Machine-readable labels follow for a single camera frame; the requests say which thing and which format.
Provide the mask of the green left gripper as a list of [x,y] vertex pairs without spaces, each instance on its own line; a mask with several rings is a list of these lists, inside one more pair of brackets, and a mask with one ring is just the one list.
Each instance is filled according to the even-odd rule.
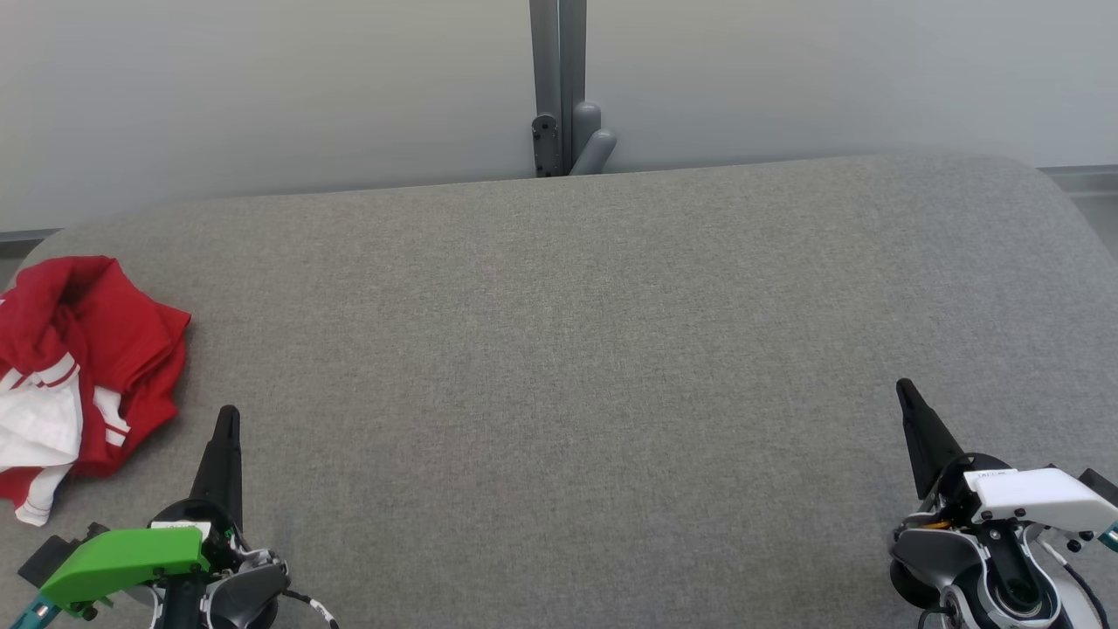
[[263,552],[241,535],[240,411],[221,406],[191,499],[146,527],[91,524],[83,540],[39,549],[39,625],[63,612],[92,620],[113,594],[151,604],[152,628],[260,628]]

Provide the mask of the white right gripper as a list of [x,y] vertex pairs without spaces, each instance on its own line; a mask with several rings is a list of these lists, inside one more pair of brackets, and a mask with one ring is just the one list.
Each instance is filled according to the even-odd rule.
[[909,378],[897,382],[902,429],[922,499],[923,528],[978,528],[984,522],[1038,524],[1069,535],[1105,535],[1115,528],[1115,483],[1092,468],[1072,474],[1011,468],[991,455],[968,452]]

